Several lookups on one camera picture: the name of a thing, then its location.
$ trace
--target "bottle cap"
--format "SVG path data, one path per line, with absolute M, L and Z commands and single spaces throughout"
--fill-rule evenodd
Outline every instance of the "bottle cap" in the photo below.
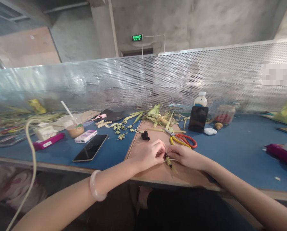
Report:
M 205 96 L 206 92 L 205 91 L 200 91 L 199 96 Z

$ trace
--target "phone screen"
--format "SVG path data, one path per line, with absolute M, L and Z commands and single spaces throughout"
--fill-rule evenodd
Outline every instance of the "phone screen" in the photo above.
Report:
M 208 107 L 193 106 L 188 130 L 202 133 L 208 116 Z
M 83 150 L 75 157 L 73 162 L 90 161 L 97 154 L 98 150 L 106 140 L 107 135 L 97 135 L 84 147 Z

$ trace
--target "dark pants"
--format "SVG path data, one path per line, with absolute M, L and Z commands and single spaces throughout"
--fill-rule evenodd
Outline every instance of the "dark pants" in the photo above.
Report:
M 255 230 L 217 193 L 204 188 L 153 190 L 135 230 Z

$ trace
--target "perforated metal panel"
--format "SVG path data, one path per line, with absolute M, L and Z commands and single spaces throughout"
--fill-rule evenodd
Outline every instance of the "perforated metal panel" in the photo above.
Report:
M 162 103 L 162 111 L 189 111 L 206 91 L 210 112 L 220 104 L 277 111 L 287 101 L 287 86 L 262 85 L 262 66 L 269 63 L 287 64 L 287 39 L 0 70 L 0 110 L 38 98 L 49 110 L 62 109 L 64 100 L 74 110 L 144 110 Z

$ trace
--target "blue table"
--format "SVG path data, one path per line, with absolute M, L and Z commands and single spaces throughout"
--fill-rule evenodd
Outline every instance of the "blue table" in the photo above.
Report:
M 195 151 L 216 161 L 256 188 L 287 192 L 287 163 L 263 150 L 264 145 L 287 142 L 287 133 L 276 130 L 277 127 L 287 125 L 256 114 L 241 114 L 212 136 L 188 131 L 187 127 L 188 123 L 185 127 L 187 135 L 198 143 Z
M 129 119 L 126 126 L 132 125 L 135 119 L 136 117 Z M 140 121 L 137 121 L 134 124 L 134 127 L 136 128 L 139 124 Z M 128 132 L 128 134 L 125 135 L 125 139 L 117 140 L 118 135 L 115 134 L 115 131 L 112 128 L 97 128 L 95 123 L 85 127 L 85 130 L 97 130 L 98 134 L 108 135 L 107 140 L 92 161 L 72 162 L 86 144 L 76 143 L 74 139 L 69 136 L 68 132 L 63 130 L 62 132 L 66 134 L 64 139 L 59 140 L 44 150 L 36 151 L 39 169 L 53 168 L 91 173 L 95 169 L 104 170 L 110 168 L 124 160 L 135 136 L 135 132 L 132 133 L 127 129 L 125 132 Z M 37 137 L 34 135 L 31 139 L 34 142 L 37 140 Z M 32 155 L 28 141 L 22 141 L 11 147 L 0 148 L 0 161 L 11 162 L 13 164 L 32 165 Z
M 128 120 L 130 125 L 135 118 Z M 233 119 L 228 127 L 222 128 L 217 135 L 208 136 L 187 131 L 198 147 L 196 151 L 218 162 L 254 187 L 263 190 L 287 192 L 287 164 L 266 154 L 262 149 L 270 143 L 286 143 L 287 133 L 276 130 L 287 125 L 275 122 L 259 115 L 242 114 Z M 86 130 L 95 130 L 95 124 Z M 39 168 L 91 173 L 94 169 L 104 170 L 122 162 L 134 138 L 128 133 L 124 140 L 117 140 L 118 135 L 110 128 L 99 128 L 98 134 L 108 134 L 93 161 L 73 163 L 72 160 L 85 144 L 75 143 L 66 137 L 45 150 L 37 151 Z M 31 151 L 27 141 L 8 148 L 0 148 L 0 162 L 32 165 Z

